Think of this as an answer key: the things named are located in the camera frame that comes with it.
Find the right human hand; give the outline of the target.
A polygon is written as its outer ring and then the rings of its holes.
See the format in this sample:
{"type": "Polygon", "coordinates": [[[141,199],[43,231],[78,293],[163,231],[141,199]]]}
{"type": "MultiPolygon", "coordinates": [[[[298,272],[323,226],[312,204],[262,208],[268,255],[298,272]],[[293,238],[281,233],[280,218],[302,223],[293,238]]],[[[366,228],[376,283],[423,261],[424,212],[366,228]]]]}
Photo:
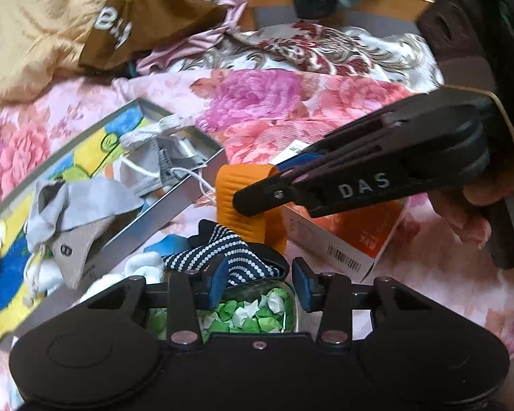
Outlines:
{"type": "Polygon", "coordinates": [[[491,236],[482,209],[514,193],[514,150],[477,179],[454,191],[427,193],[436,214],[444,218],[464,243],[482,249],[491,236]]]}

